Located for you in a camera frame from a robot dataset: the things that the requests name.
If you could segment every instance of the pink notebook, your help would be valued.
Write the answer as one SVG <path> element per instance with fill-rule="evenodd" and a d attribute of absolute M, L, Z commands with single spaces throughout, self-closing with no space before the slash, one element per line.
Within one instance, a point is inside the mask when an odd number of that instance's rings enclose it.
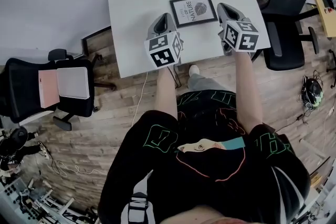
<path fill-rule="evenodd" d="M 59 103 L 56 69 L 39 70 L 38 87 L 40 92 L 41 108 L 45 109 Z"/>

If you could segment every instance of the strap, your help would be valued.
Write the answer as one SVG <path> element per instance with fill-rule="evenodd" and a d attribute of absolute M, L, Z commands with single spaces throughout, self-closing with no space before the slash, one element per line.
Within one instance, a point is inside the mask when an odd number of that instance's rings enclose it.
<path fill-rule="evenodd" d="M 130 201 L 121 213 L 121 224 L 155 224 L 153 205 L 147 197 L 147 181 L 152 172 L 153 170 L 135 185 Z"/>

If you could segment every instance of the floor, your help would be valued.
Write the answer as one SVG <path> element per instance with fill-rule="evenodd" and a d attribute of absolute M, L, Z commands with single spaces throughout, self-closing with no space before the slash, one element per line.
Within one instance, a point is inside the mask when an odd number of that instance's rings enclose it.
<path fill-rule="evenodd" d="M 289 127 L 282 129 L 289 137 L 296 154 L 305 164 L 309 172 L 317 166 L 320 158 L 308 151 L 299 143 L 304 138 L 327 155 L 336 155 L 334 145 L 336 143 L 335 114 L 326 119 L 326 115 L 333 106 L 335 90 L 330 89 L 335 73 L 326 73 L 327 66 L 334 63 L 328 49 L 336 48 L 336 39 L 329 41 L 323 34 L 323 29 L 318 16 L 303 21 L 303 31 L 308 32 L 308 26 L 312 26 L 319 38 L 320 53 L 315 55 L 310 43 L 304 42 L 306 64 L 304 67 L 291 71 L 271 71 L 265 66 L 262 56 L 254 62 L 254 68 L 259 86 L 262 105 L 264 108 L 264 122 L 275 129 L 279 129 L 296 120 L 303 113 L 302 104 L 298 101 L 302 87 L 302 76 L 312 76 L 313 71 L 320 72 L 323 80 L 324 98 L 317 111 L 313 111 L 306 118 L 307 124 L 297 121 Z M 71 169 L 77 165 L 82 172 L 90 173 L 93 169 L 107 172 L 118 148 L 131 126 L 132 119 L 140 98 L 141 89 L 145 80 L 145 74 L 131 78 L 119 78 L 116 55 L 114 52 L 111 31 L 96 36 L 89 40 L 89 52 L 92 58 L 94 54 L 102 54 L 103 61 L 94 69 L 97 82 L 114 82 L 118 91 L 111 92 L 107 89 L 97 89 L 95 105 L 100 110 L 90 118 L 75 117 L 72 121 L 73 131 L 63 132 L 52 123 L 52 114 L 40 120 L 28 124 L 29 130 L 39 129 L 39 139 L 52 152 L 56 162 L 61 161 Z M 197 62 L 201 74 L 214 78 L 226 87 L 235 90 L 235 63 L 233 57 L 220 57 Z M 188 66 L 178 68 L 182 87 L 178 94 L 187 91 L 186 82 Z M 148 74 L 148 80 L 144 87 L 142 102 L 139 106 L 136 120 L 142 113 L 153 108 L 156 88 L 156 72 Z M 85 209 L 97 206 L 100 193 L 106 178 L 105 174 L 94 171 L 92 174 L 76 174 L 65 170 L 67 175 L 58 175 L 55 165 L 51 161 L 36 154 L 27 156 L 22 166 L 24 180 L 46 179 L 54 190 L 53 196 L 62 201 L 70 197 L 75 198 L 74 206 Z"/>

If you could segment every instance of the white table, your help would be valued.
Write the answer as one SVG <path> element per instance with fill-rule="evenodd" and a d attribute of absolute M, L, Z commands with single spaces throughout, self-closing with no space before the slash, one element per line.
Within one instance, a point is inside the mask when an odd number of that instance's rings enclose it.
<path fill-rule="evenodd" d="M 212 0 L 215 9 L 223 2 L 234 6 L 249 17 L 260 32 L 261 48 L 269 48 L 266 26 L 256 0 Z M 114 46 L 120 77 L 128 77 L 154 69 L 143 42 L 149 26 L 165 12 L 173 15 L 169 0 L 109 0 Z M 184 50 L 181 63 L 223 56 L 218 32 L 219 22 L 179 28 Z"/>

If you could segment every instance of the framed poster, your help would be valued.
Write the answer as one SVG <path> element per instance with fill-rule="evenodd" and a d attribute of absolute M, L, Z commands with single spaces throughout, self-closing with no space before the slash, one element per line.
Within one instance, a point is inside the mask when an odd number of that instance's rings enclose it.
<path fill-rule="evenodd" d="M 211 0 L 170 0 L 176 27 L 217 21 Z"/>

